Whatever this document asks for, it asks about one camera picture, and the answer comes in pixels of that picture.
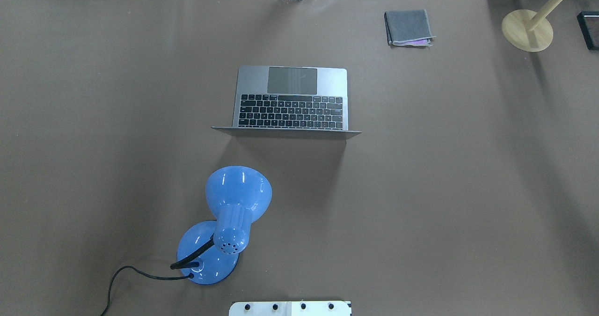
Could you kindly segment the blue desk lamp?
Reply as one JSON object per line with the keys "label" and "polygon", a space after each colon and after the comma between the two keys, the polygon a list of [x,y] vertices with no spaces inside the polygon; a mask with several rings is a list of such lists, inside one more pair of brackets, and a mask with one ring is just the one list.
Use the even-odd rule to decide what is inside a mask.
{"label": "blue desk lamp", "polygon": [[184,233],[171,269],[196,284],[212,285],[233,273],[248,247],[253,222],[268,209],[272,187],[256,169],[229,165],[210,175],[205,196],[215,218]]}

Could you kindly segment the wooden mug tree stand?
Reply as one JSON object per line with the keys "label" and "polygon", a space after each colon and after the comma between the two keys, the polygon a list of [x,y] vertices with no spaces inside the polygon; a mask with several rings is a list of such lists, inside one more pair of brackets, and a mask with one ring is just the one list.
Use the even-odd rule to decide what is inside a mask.
{"label": "wooden mug tree stand", "polygon": [[539,12],[519,9],[508,13],[501,22],[507,41],[526,52],[539,52],[552,43],[554,32],[547,16],[563,0],[548,0]]}

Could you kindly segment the folded grey cloth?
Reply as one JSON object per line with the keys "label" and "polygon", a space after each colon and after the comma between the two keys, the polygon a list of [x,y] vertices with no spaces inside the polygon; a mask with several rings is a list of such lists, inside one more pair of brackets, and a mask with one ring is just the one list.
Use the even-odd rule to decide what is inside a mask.
{"label": "folded grey cloth", "polygon": [[390,46],[430,47],[432,35],[425,9],[393,10],[384,13],[387,43]]}

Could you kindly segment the grey laptop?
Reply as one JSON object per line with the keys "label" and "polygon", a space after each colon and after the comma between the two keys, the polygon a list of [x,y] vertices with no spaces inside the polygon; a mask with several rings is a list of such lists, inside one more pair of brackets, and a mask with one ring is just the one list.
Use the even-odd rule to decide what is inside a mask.
{"label": "grey laptop", "polygon": [[242,65],[231,126],[236,137],[348,140],[348,78],[344,68]]}

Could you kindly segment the black tray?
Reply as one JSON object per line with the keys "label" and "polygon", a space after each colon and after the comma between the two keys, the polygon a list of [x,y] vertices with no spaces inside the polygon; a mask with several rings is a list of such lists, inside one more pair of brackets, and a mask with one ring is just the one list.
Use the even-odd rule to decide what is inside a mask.
{"label": "black tray", "polygon": [[582,11],[576,19],[587,49],[599,50],[599,12]]}

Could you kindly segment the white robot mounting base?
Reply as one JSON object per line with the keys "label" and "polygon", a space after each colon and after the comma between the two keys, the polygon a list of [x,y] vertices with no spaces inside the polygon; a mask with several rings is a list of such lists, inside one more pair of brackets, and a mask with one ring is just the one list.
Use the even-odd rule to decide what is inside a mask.
{"label": "white robot mounting base", "polygon": [[351,316],[350,301],[238,301],[229,316]]}

